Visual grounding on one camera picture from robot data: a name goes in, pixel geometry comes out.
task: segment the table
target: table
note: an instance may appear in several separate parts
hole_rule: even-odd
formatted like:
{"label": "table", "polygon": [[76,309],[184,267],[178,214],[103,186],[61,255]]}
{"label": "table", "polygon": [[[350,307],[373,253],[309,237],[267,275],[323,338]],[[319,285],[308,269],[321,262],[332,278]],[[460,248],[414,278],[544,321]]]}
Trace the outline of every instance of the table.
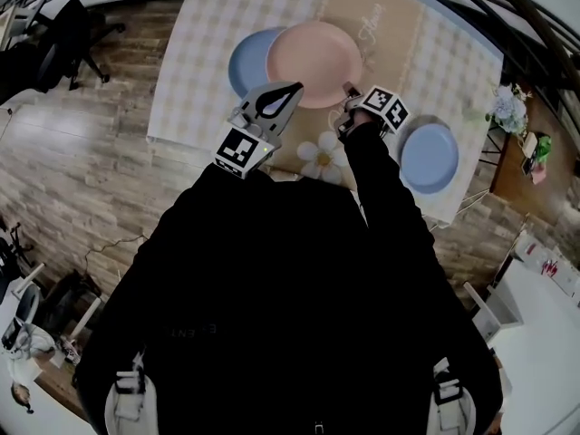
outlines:
{"label": "table", "polygon": [[[343,1],[345,5],[352,4],[352,0]],[[377,0],[376,4],[386,7],[393,1]],[[414,194],[423,214],[450,223],[465,196],[485,143],[488,123],[484,116],[493,102],[492,90],[499,82],[503,56],[473,27],[435,0],[404,1],[414,5],[417,23],[411,30],[412,40],[407,51],[395,53],[398,56],[393,62],[396,69],[391,70],[391,79],[385,80],[387,85],[381,84],[401,93],[414,114],[412,127],[429,121],[440,122],[452,130],[458,141],[459,169],[451,184],[435,196]],[[211,150],[223,120],[239,103],[227,78],[229,55],[237,43],[261,29],[313,19],[318,7],[327,4],[328,0],[186,0],[161,66],[150,116],[149,140],[168,140]],[[396,8],[383,14],[383,24],[398,23]],[[377,56],[381,53],[378,44],[374,49],[368,45],[370,34],[366,35],[364,46],[363,38],[357,38],[353,30],[358,32],[359,28],[355,27],[362,24],[374,31],[375,17],[355,14],[349,24],[348,17],[323,14],[324,20],[350,31],[358,39],[367,72],[372,70],[369,58],[374,58],[375,66],[388,64],[388,60]],[[303,113],[299,109],[295,117],[302,117]],[[388,145],[396,159],[400,138],[390,139]],[[275,166],[299,172],[300,168],[293,168],[295,156],[295,148],[288,150],[283,146],[276,152]],[[354,189],[352,173],[349,177],[348,171],[343,171],[342,185]]]}
{"label": "table", "polygon": [[491,193],[503,198],[518,212],[532,214],[555,226],[564,209],[574,177],[575,146],[552,112],[538,97],[527,100],[528,130],[544,132],[552,138],[547,161],[547,177],[538,185],[524,176],[524,154],[517,138],[510,135],[504,144]]}
{"label": "table", "polygon": [[11,38],[21,37],[36,18],[42,18],[39,13],[43,7],[41,1],[35,8],[11,6],[0,14],[0,50],[5,50]]}
{"label": "table", "polygon": [[72,385],[74,371],[75,367],[66,361],[60,369],[47,365],[34,382],[67,410],[87,421],[79,395]]}
{"label": "table", "polygon": [[[580,375],[575,372],[580,359],[578,308],[555,282],[517,260],[496,291],[523,323],[502,331],[493,343],[513,386],[502,430],[571,433],[580,422],[575,411],[580,402]],[[568,416],[574,422],[565,425]],[[561,430],[562,425],[569,429]]]}

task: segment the person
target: person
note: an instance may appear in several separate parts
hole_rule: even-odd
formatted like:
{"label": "person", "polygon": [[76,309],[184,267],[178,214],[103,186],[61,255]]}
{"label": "person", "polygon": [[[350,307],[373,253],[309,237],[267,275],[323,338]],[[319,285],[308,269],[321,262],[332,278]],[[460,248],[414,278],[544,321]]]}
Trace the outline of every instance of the person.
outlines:
{"label": "person", "polygon": [[50,334],[33,324],[15,323],[12,328],[8,333],[12,335],[8,338],[10,346],[5,349],[8,371],[12,377],[10,393],[17,404],[33,414],[29,388],[54,356],[54,340]]}
{"label": "person", "polygon": [[213,164],[165,212],[77,367],[97,433],[116,372],[141,352],[161,435],[295,435],[321,421],[326,434],[424,434],[444,357],[473,397],[476,433],[488,429],[498,367],[378,125],[353,120],[341,141],[366,223],[346,188]]}
{"label": "person", "polygon": [[506,407],[508,406],[508,401],[509,398],[511,397],[513,387],[511,385],[511,380],[508,378],[508,374],[506,373],[506,369],[504,368],[503,363],[499,360],[498,356],[496,355],[495,350],[491,350],[491,352],[493,354],[494,360],[496,361],[496,365],[498,366],[499,369],[499,380],[501,381],[502,402],[498,415],[496,415],[493,422],[491,422],[488,434],[501,435],[501,420],[506,412]]}

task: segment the checkered tablecloth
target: checkered tablecloth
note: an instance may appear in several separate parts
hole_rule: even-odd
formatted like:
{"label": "checkered tablecloth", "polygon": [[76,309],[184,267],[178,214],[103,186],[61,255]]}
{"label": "checkered tablecloth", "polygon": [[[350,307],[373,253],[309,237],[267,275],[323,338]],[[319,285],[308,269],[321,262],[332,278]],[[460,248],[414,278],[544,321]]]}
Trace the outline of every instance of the checkered tablecloth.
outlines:
{"label": "checkered tablecloth", "polygon": [[[493,102],[493,88],[498,85],[503,59],[498,51],[474,37],[472,30],[460,27],[449,11],[445,14],[441,7],[431,7],[432,2],[411,1],[417,6],[412,9],[420,14],[420,22],[413,26],[413,43],[403,53],[407,60],[401,65],[404,69],[392,73],[394,77],[388,81],[395,84],[384,86],[401,94],[411,110],[411,124],[443,123],[458,142],[459,169],[452,182],[434,196],[414,194],[423,214],[450,223],[485,142],[488,123],[484,116]],[[148,135],[211,150],[223,121],[239,103],[227,76],[234,48],[256,31],[314,19],[321,2],[326,6],[329,0],[186,0],[163,60]],[[340,2],[348,5],[352,0]],[[325,16],[333,23],[340,21],[335,21],[332,14]],[[362,20],[357,17],[356,21],[359,24]],[[384,53],[364,47],[362,51],[365,65],[372,58],[375,63],[387,63]],[[295,117],[304,112],[298,111]],[[405,137],[402,133],[388,139],[395,159]],[[276,166],[299,172],[300,168],[290,162],[295,161],[295,155],[295,149],[287,150],[285,145],[276,153]],[[343,185],[352,188],[349,172],[343,171]]]}
{"label": "checkered tablecloth", "polygon": [[148,136],[211,150],[239,103],[227,77],[245,37],[313,19],[320,0],[185,0],[171,34]]}
{"label": "checkered tablecloth", "polygon": [[[473,178],[488,133],[485,113],[490,111],[499,84],[503,59],[438,11],[425,8],[414,55],[401,97],[417,125],[447,125],[459,148],[458,172],[441,192],[424,196],[414,192],[423,214],[451,223]],[[398,159],[401,145],[413,131],[387,139]]]}

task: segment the black sleeve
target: black sleeve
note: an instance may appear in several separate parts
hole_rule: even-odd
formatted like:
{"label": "black sleeve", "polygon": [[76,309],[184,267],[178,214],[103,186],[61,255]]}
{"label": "black sleeve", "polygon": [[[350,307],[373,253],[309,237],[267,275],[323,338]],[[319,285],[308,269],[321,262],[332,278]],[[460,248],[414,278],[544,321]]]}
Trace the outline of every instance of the black sleeve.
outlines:
{"label": "black sleeve", "polygon": [[498,367],[447,281],[433,250],[434,238],[377,131],[376,124],[363,124],[345,143],[373,243],[390,261],[390,277],[411,283],[403,291],[412,295],[413,313],[423,323],[420,336],[430,365],[448,358],[476,403],[476,433],[483,433],[501,407]]}

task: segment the pink plate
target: pink plate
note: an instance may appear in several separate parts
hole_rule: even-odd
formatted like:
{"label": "pink plate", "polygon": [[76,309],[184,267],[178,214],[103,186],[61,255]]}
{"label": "pink plate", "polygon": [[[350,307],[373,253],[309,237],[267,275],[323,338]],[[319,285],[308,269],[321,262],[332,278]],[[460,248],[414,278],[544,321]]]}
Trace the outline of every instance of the pink plate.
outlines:
{"label": "pink plate", "polygon": [[301,82],[304,96],[300,106],[327,108],[344,100],[345,82],[356,85],[361,80],[363,60],[345,31],[310,21],[289,27],[276,37],[268,51],[266,72],[270,82]]}

